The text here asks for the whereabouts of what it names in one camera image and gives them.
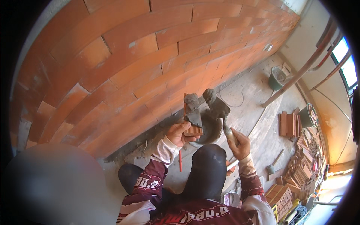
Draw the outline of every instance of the concrete floor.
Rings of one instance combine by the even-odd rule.
[[[265,102],[273,93],[267,83],[271,68],[273,66],[282,66],[282,64],[282,60],[277,55],[273,55],[220,92],[221,98],[228,105],[237,106],[230,107],[231,113],[228,117],[229,126],[236,128],[245,135],[249,135],[252,132],[254,126],[264,112],[264,108],[261,107],[261,103]],[[292,86],[285,94],[283,94],[282,99],[279,99],[278,105],[278,107],[276,106],[276,108],[272,111],[272,115],[267,115],[270,116],[269,118],[271,118],[271,121],[266,124],[264,122],[264,124],[259,124],[259,126],[257,126],[263,128],[263,131],[260,132],[260,141],[257,143],[254,142],[255,144],[252,142],[251,147],[258,175],[260,177],[264,177],[263,185],[265,191],[275,183],[274,180],[267,181],[266,166],[272,164],[281,150],[285,149],[284,154],[275,165],[275,169],[278,170],[280,168],[285,168],[290,157],[295,151],[293,142],[291,142],[288,138],[279,136],[279,121],[277,114],[282,111],[290,113],[297,106],[302,109],[306,106],[306,103],[296,86]],[[203,103],[201,107],[206,108],[206,103]],[[163,138],[165,134],[166,131],[163,131],[153,140],[147,140],[146,147],[143,145],[140,146],[130,155],[127,155],[124,158],[125,160],[116,160],[108,163],[104,163],[103,160],[99,160],[99,163],[104,169],[106,184],[111,198],[114,200],[114,205],[118,206],[113,209],[114,212],[119,211],[122,199],[126,195],[125,190],[117,178],[117,170],[124,161],[144,168],[149,162],[151,153],[156,149],[159,139]],[[216,144],[225,149],[227,153],[227,160],[231,162],[235,160],[231,160],[233,155],[227,145],[223,132]],[[164,186],[171,187],[176,193],[182,192],[191,170],[191,156],[195,153],[196,149],[197,148],[191,146],[190,144],[186,144],[184,146],[181,150],[183,171],[179,172],[179,160],[178,158],[175,159],[174,163],[169,167],[168,176],[164,181]],[[228,188],[225,191],[223,190],[224,193],[235,188],[236,182],[232,181],[236,180],[236,178],[237,177],[227,178],[229,179],[228,183],[231,185],[228,185]]]

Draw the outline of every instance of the man's right hand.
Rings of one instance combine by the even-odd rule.
[[[228,139],[228,144],[235,158],[240,161],[250,154],[250,139],[244,134],[236,131],[234,128],[231,128],[231,131],[239,141],[239,145],[236,146],[235,143],[230,139]]]

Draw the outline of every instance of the hammer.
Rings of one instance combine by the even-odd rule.
[[[269,174],[274,174],[275,173],[275,168],[274,168],[274,165],[277,163],[277,161],[280,159],[281,155],[284,153],[284,150],[281,150],[280,154],[278,155],[278,157],[275,159],[275,161],[271,164],[271,165],[268,165],[266,167],[267,169],[267,172]]]

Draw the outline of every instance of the curved brick wall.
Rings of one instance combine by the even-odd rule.
[[[21,65],[13,146],[108,156],[183,107],[184,92],[200,96],[275,53],[298,19],[280,0],[72,0]]]

